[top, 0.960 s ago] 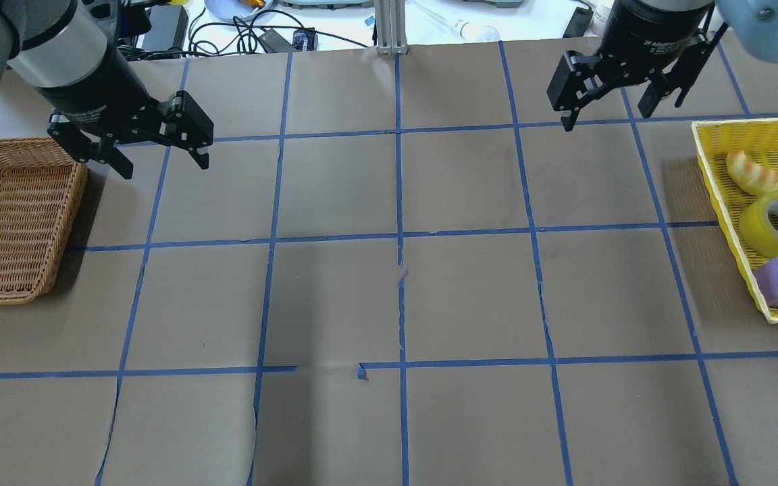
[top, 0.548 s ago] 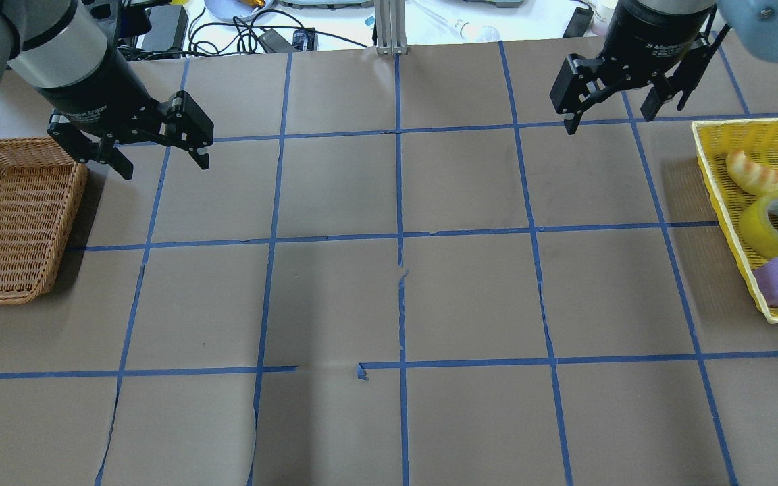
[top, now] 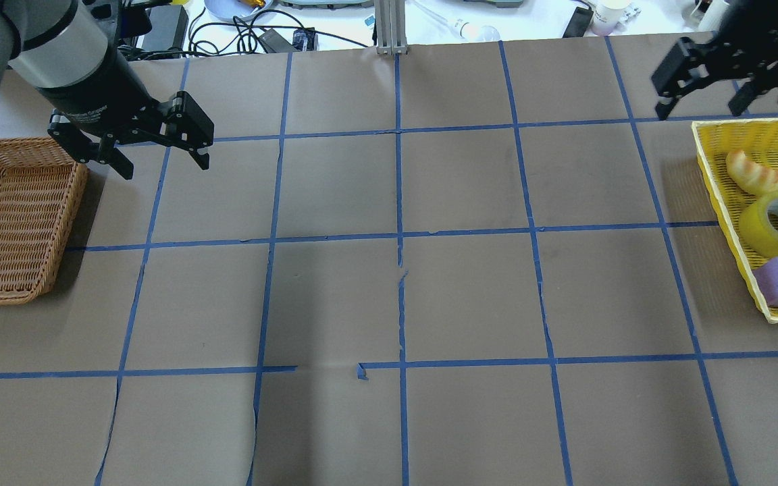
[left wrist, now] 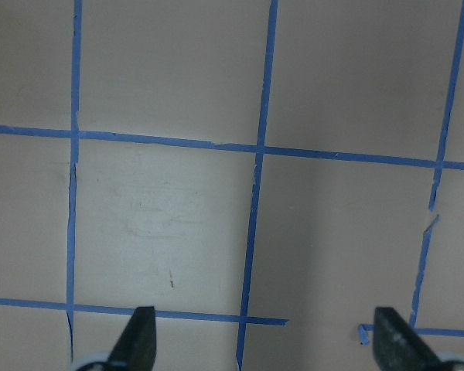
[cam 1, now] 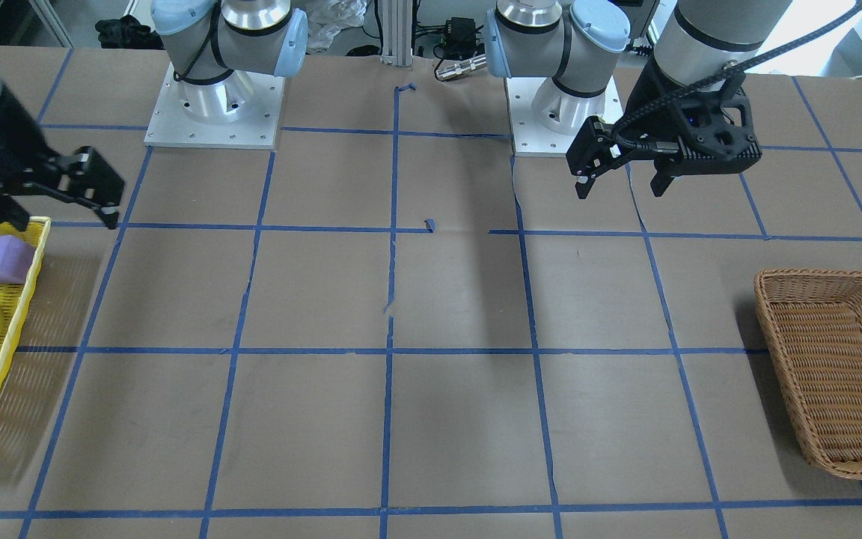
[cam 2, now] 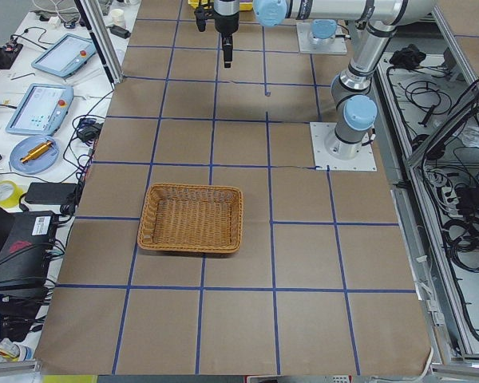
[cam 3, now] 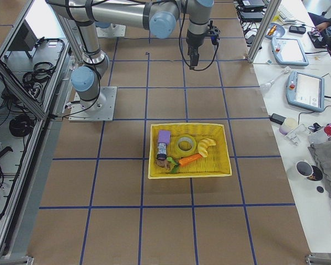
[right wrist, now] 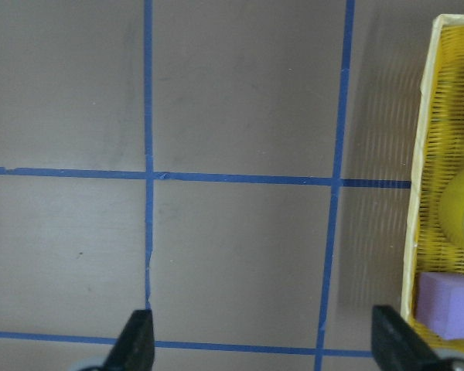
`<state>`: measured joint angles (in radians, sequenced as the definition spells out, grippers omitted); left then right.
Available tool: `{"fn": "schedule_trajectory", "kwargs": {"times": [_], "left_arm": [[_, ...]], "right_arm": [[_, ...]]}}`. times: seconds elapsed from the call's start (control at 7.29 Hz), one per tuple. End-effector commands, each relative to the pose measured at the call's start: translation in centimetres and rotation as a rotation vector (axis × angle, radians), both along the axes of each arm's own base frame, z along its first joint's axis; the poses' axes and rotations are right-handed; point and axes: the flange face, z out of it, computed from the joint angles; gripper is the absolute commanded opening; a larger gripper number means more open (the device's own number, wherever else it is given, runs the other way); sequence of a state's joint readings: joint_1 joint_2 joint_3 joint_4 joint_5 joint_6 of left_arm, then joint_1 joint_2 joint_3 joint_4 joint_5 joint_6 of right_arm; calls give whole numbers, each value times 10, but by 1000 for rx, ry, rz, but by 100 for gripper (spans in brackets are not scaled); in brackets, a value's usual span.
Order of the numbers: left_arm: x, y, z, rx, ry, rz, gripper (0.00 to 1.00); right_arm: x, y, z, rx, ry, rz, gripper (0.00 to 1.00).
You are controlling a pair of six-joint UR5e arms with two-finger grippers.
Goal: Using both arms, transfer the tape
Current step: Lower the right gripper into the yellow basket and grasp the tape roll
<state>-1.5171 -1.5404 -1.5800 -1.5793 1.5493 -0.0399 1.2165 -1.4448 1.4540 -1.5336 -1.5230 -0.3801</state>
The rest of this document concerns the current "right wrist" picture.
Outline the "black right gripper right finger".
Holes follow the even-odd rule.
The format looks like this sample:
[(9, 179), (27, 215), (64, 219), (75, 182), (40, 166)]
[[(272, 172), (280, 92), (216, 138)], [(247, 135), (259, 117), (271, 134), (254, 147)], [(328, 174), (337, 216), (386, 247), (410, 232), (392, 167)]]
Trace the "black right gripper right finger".
[(449, 362), (440, 359), (390, 305), (373, 306), (370, 344), (383, 371), (449, 369)]

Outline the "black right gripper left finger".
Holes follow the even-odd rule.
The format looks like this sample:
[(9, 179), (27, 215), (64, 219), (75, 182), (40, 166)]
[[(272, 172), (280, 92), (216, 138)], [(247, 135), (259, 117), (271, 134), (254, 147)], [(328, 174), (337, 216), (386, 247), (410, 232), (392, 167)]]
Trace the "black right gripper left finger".
[(155, 337), (152, 311), (135, 310), (100, 370), (150, 371), (154, 361)]

